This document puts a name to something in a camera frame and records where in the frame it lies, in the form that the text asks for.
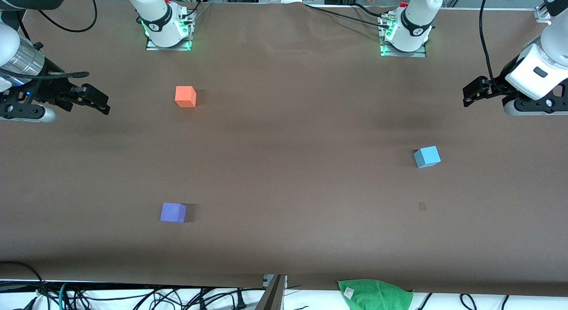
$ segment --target light blue cube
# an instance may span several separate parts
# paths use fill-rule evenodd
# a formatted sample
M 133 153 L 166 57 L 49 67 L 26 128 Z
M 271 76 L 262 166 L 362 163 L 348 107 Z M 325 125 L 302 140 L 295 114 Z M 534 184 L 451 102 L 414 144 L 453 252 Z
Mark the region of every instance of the light blue cube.
M 431 167 L 442 161 L 436 146 L 420 148 L 414 153 L 414 160 L 416 160 L 418 168 Z

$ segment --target mounting plate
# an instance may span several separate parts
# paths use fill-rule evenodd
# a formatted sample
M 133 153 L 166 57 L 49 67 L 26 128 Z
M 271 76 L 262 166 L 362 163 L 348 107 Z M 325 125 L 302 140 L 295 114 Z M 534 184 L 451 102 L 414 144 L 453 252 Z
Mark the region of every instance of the mounting plate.
M 377 23 L 381 25 L 388 25 L 390 28 L 384 29 L 381 27 L 379 28 L 379 43 L 381 44 L 381 55 L 382 56 L 393 56 L 393 57 L 418 57 L 424 58 L 426 57 L 426 45 L 422 44 L 417 51 L 413 52 L 404 52 L 396 49 L 392 43 L 387 41 L 385 37 L 387 33 L 391 32 L 394 27 L 396 27 L 396 15 L 394 11 L 386 12 L 382 14 L 381 17 L 377 17 Z

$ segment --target cable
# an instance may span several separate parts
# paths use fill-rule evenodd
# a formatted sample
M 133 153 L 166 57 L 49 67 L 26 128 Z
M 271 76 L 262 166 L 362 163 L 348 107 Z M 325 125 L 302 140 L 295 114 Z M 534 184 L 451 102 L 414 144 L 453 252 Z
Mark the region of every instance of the cable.
M 208 294 L 209 292 L 211 292 L 213 290 L 215 290 L 215 289 L 214 288 L 202 289 L 198 294 L 196 294 L 193 298 L 191 298 L 191 300 L 189 300 L 187 302 L 187 304 L 181 308 L 181 310 L 188 310 L 189 308 L 191 308 L 192 306 L 195 305 L 196 301 L 198 301 L 200 298 L 203 298 L 205 296 L 205 294 Z
M 30 39 L 30 35 L 28 34 L 28 31 L 26 30 L 26 27 L 24 26 L 24 22 L 22 21 L 24 16 L 22 16 L 21 12 L 22 11 L 16 11 L 16 18 L 18 19 L 18 24 L 20 25 L 20 28 L 22 29 L 22 33 L 24 33 L 24 36 L 26 37 L 26 39 L 28 39 L 29 41 L 32 41 Z
M 471 309 L 469 306 L 465 304 L 465 302 L 463 301 L 463 296 L 467 296 L 469 300 L 471 300 L 471 304 L 473 304 L 473 309 Z M 477 310 L 475 301 L 473 301 L 473 298 L 470 296 L 470 294 L 460 294 L 460 301 L 462 302 L 462 305 L 466 307 L 467 310 Z
M 501 310 L 505 310 L 505 304 L 507 303 L 507 300 L 509 300 L 509 294 L 505 296 L 505 298 L 503 299 L 503 303 L 501 304 Z
M 61 290 L 61 288 L 59 287 L 58 284 L 53 284 L 53 283 L 45 283 L 45 289 L 43 288 L 43 286 L 40 283 L 36 283 L 36 282 L 0 282 L 0 286 L 18 286 L 19 288 L 21 288 L 22 286 L 34 286 L 34 287 L 38 287 L 40 289 L 38 289 L 38 292 L 42 295 L 45 296 L 46 298 L 48 298 L 48 309 L 51 307 L 51 301 L 53 301 L 56 305 L 57 308 L 59 308 L 59 292 Z M 67 309 L 69 310 L 73 310 L 73 309 L 77 309 L 77 300 L 75 298 L 71 298 L 73 299 L 73 306 L 71 306 L 71 302 L 70 302 L 70 298 L 67 297 L 67 294 L 63 294 L 63 303 L 65 305 L 67 305 Z M 79 301 L 84 304 L 85 306 L 83 307 L 84 310 L 89 310 L 90 306 L 87 306 L 85 304 L 85 302 L 87 302 L 87 304 L 89 304 L 88 300 L 82 300 L 79 298 Z
M 175 1 L 175 2 L 191 2 L 192 0 L 171 0 L 171 1 Z
M 257 288 L 247 288 L 247 289 L 240 289 L 241 292 L 243 291 L 252 291 L 252 290 L 264 290 L 264 289 L 257 289 Z M 205 298 L 204 301 L 209 301 L 213 298 L 213 300 L 211 300 L 210 302 L 206 303 L 204 306 L 202 306 L 201 308 L 199 308 L 199 310 L 205 310 L 205 308 L 207 308 L 207 306 L 209 306 L 209 304 L 219 300 L 220 298 L 226 297 L 226 296 L 231 296 L 233 297 L 233 294 L 237 292 L 237 290 L 231 291 L 231 292 L 225 292 L 225 293 L 221 293 L 221 294 L 215 294 L 213 296 L 210 296 L 208 298 Z
M 205 306 L 205 300 L 203 300 L 203 297 L 199 298 L 199 306 L 205 310 L 207 310 L 206 306 Z
M 134 306 L 134 308 L 132 308 L 132 310 L 138 310 L 140 308 L 140 306 L 142 306 L 144 301 L 146 301 L 146 299 L 150 298 L 150 296 L 152 296 L 158 290 L 159 289 L 155 288 L 152 292 L 150 292 L 149 294 L 146 294 L 146 296 L 144 296 L 144 298 L 142 298 L 142 299 L 140 299 L 140 301 L 138 301 L 138 303 Z
M 80 72 L 65 72 L 60 73 L 58 75 L 47 75 L 47 76 L 33 76 L 33 75 L 26 75 L 23 73 L 11 72 L 7 71 L 6 69 L 0 68 L 0 73 L 4 73 L 4 75 L 16 77 L 16 78 L 23 78 L 23 79 L 35 79 L 35 80 L 51 80 L 51 79 L 61 79 L 61 78 L 85 78 L 90 75 L 87 71 L 80 71 Z
M 75 29 L 69 29 L 69 28 L 65 28 L 62 25 L 58 24 L 57 22 L 53 21 L 53 19 L 51 19 L 48 15 L 46 15 L 43 11 L 38 10 L 39 13 L 44 16 L 49 22 L 51 22 L 52 24 L 56 25 L 58 28 L 63 29 L 65 31 L 68 32 L 85 32 L 91 28 L 93 28 L 93 26 L 95 25 L 95 23 L 97 23 L 97 17 L 98 17 L 98 10 L 97 10 L 97 3 L 95 2 L 95 0 L 93 0 L 93 9 L 95 10 L 95 17 L 93 18 L 93 22 L 91 23 L 91 25 L 89 25 L 87 28 L 84 29 L 79 29 L 79 30 L 75 30 Z
M 294 288 L 298 288 L 299 286 L 302 286 L 301 284 L 297 284 L 296 286 L 289 286 L 286 289 L 294 289 Z M 296 294 L 297 292 L 300 292 L 301 290 L 296 290 L 294 292 L 290 292 L 289 294 L 284 294 L 284 297 L 289 296 L 291 294 Z
M 356 6 L 359 7 L 361 9 L 363 9 L 363 11 L 365 11 L 367 14 L 371 15 L 371 16 L 375 16 L 375 17 L 381 17 L 381 14 L 375 14 L 373 11 L 368 10 L 365 6 L 363 6 L 362 4 L 359 3 L 350 3 L 349 6 Z
M 385 29 L 386 29 L 386 28 L 389 28 L 389 26 L 387 26 L 387 25 L 372 23 L 372 22 L 370 22 L 370 21 L 361 20 L 361 19 L 357 19 L 357 18 L 354 18 L 354 17 L 350 17 L 350 16 L 346 16 L 346 15 L 337 14 L 336 12 L 329 11 L 329 10 L 325 10 L 325 9 L 321 9 L 321 8 L 314 7 L 314 6 L 310 6 L 310 5 L 308 5 L 308 4 L 304 4 L 304 6 L 306 6 L 306 7 L 308 7 L 308 8 L 315 9 L 315 10 L 327 12 L 328 14 L 332 14 L 332 15 L 335 15 L 335 16 L 339 16 L 339 17 L 343 17 L 343 18 L 347 18 L 347 19 L 359 21 L 360 23 L 365 23 L 365 24 L 373 25 L 373 26 L 375 26 L 375 27 L 385 28 Z
M 63 310 L 63 291 L 65 291 L 65 286 L 67 286 L 67 282 L 65 282 L 61 289 L 59 289 L 59 310 Z
M 481 1 L 481 8 L 479 8 L 479 38 L 481 39 L 481 46 L 483 47 L 483 54 L 485 55 L 485 63 L 487 63 L 487 70 L 489 71 L 489 78 L 491 83 L 497 88 L 497 90 L 504 95 L 508 95 L 505 91 L 501 90 L 499 85 L 495 83 L 495 78 L 493 77 L 493 70 L 491 69 L 491 61 L 489 61 L 489 53 L 487 51 L 487 45 L 485 45 L 485 37 L 483 36 L 483 9 L 485 8 L 485 2 L 487 0 Z
M 181 15 L 181 18 L 183 19 L 183 18 L 193 14 L 197 10 L 197 8 L 199 7 L 199 4 L 201 4 L 201 2 L 197 2 L 197 5 L 195 5 L 195 8 L 193 8 L 193 10 L 191 10 L 189 13 L 187 13 L 185 15 Z
M 0 265 L 17 265 L 17 266 L 22 266 L 22 267 L 26 267 L 28 268 L 31 272 L 34 272 L 34 275 L 36 276 L 37 280 L 39 281 L 40 285 L 41 285 L 41 289 L 46 293 L 48 293 L 47 288 L 45 288 L 45 284 L 43 279 L 41 279 L 41 276 L 39 275 L 39 273 L 37 273 L 37 271 L 32 268 L 30 265 L 27 265 L 26 263 L 20 262 L 20 261 L 0 261 Z M 47 300 L 47 309 L 51 310 L 51 302 L 49 301 L 49 296 L 48 296 L 48 300 Z
M 169 296 L 170 294 L 173 294 L 174 292 L 176 292 L 176 290 L 179 290 L 179 288 L 172 289 L 170 292 L 168 292 L 167 294 L 165 294 L 165 295 L 163 295 L 163 296 L 162 296 L 162 294 L 160 294 L 159 292 L 156 293 L 156 294 L 158 294 L 159 296 L 162 297 L 162 298 L 160 298 L 159 300 L 156 299 L 156 294 L 154 294 L 154 301 L 152 301 L 152 303 L 150 304 L 150 310 L 155 310 L 156 307 L 158 306 L 158 304 L 160 304 L 160 302 L 167 302 L 167 303 L 169 303 L 169 304 L 171 304 L 171 305 L 173 306 L 173 303 L 172 303 L 172 302 L 169 302 L 169 301 L 166 301 L 166 299 L 168 298 L 168 296 Z
M 83 294 L 83 298 L 86 300 L 93 300 L 93 301 L 116 301 L 116 300 L 126 300 L 126 299 L 130 299 L 130 298 L 141 298 L 146 296 L 147 294 L 140 294 L 138 296 L 130 296 L 130 297 L 120 297 L 120 298 L 91 298 L 91 297 L 87 297 Z
M 156 294 L 158 294 L 159 296 L 161 296 L 162 298 L 157 299 L 156 298 Z M 170 306 L 172 306 L 174 308 L 174 310 L 176 309 L 176 305 L 173 304 L 173 302 L 170 302 L 168 300 L 166 300 L 165 296 L 162 296 L 162 294 L 160 294 L 159 292 L 152 294 L 152 297 L 154 298 L 154 300 L 152 302 L 150 302 L 150 310 L 156 310 L 156 307 L 158 306 L 158 304 L 160 304 L 161 302 L 166 302 L 168 304 L 170 304 Z
M 183 306 L 183 302 L 181 301 L 181 297 L 179 296 L 179 293 L 177 293 L 177 291 L 176 291 L 176 296 L 179 300 L 179 306 Z
M 75 298 L 74 302 L 77 302 L 77 298 L 79 299 L 81 304 L 83 304 L 84 309 L 90 309 L 91 308 L 91 302 L 89 302 L 89 300 L 85 298 L 85 295 L 80 290 L 75 291 L 75 293 L 73 294 L 73 297 Z
M 430 299 L 432 294 L 433 293 L 431 292 L 426 296 L 426 298 L 424 298 L 424 301 L 422 301 L 422 304 L 420 305 L 420 307 L 417 310 L 424 310 L 424 306 L 426 306 L 426 302 L 428 302 L 428 299 Z
M 33 299 L 24 307 L 23 310 L 32 310 L 32 308 L 34 308 L 35 300 L 37 300 L 37 297 L 33 298 Z
M 237 306 L 236 306 L 236 310 L 242 310 L 244 308 L 247 308 L 247 304 L 245 303 L 245 300 L 243 299 L 243 293 L 241 292 L 240 289 L 237 289 Z

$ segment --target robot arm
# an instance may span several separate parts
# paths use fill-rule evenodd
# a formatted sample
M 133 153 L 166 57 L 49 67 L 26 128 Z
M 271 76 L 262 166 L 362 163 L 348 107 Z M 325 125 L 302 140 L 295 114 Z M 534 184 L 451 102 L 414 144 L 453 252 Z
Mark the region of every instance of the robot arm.
M 505 95 L 509 115 L 568 115 L 564 100 L 568 85 L 568 0 L 544 0 L 552 17 L 542 34 L 529 42 L 501 74 L 491 82 L 477 77 L 463 88 L 463 105 Z M 556 95 L 554 88 L 562 87 Z
M 407 7 L 394 11 L 396 27 L 385 37 L 404 52 L 416 51 L 428 40 L 432 21 L 444 0 L 410 0 Z
M 146 35 L 159 47 L 176 45 L 188 36 L 187 8 L 166 0 L 129 0 L 142 19 Z M 71 111 L 73 105 L 89 106 L 108 114 L 108 97 L 95 87 L 69 82 L 55 63 L 15 29 L 2 22 L 2 11 L 50 10 L 63 0 L 0 0 L 0 119 L 52 122 L 55 112 L 45 102 Z

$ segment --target purple cube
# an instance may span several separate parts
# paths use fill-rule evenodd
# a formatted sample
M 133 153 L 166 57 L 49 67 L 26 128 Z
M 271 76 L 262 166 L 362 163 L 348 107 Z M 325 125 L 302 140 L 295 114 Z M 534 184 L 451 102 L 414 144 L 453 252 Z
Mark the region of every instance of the purple cube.
M 167 223 L 184 223 L 185 209 L 186 207 L 182 203 L 164 203 L 164 205 L 162 205 L 160 221 Z

